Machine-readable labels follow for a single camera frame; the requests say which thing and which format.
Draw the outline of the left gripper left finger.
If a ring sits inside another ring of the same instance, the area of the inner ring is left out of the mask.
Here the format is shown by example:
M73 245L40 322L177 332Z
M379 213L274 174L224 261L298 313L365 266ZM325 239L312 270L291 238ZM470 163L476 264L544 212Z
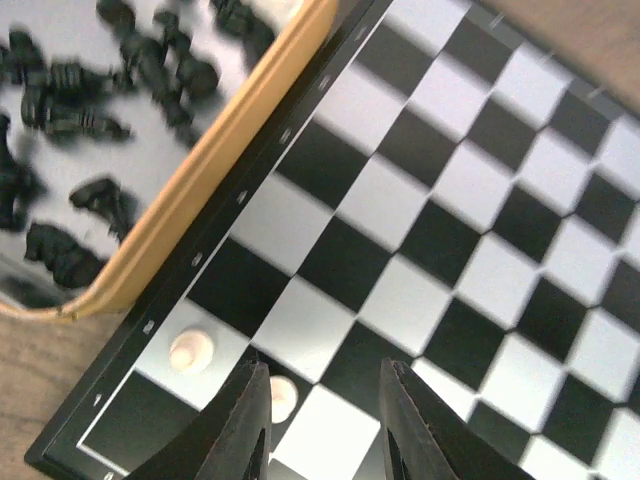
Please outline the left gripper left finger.
M236 365L216 396L131 479L265 479L271 440L268 366Z

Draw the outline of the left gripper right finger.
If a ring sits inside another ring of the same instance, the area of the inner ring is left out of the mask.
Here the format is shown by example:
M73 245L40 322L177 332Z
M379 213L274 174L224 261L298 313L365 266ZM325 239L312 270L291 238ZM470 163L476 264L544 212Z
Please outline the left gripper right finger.
M379 408L388 479L531 477L471 431L403 361L382 360Z

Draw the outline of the white pawn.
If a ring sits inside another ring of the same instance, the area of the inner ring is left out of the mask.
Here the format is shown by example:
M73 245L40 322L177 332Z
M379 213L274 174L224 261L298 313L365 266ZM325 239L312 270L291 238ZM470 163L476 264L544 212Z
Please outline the white pawn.
M297 406L298 389L290 378L282 375L270 377L270 388L272 423L283 423L291 416Z
M168 360L171 368L181 374L204 372L216 352L214 335L200 326L190 326L171 342Z

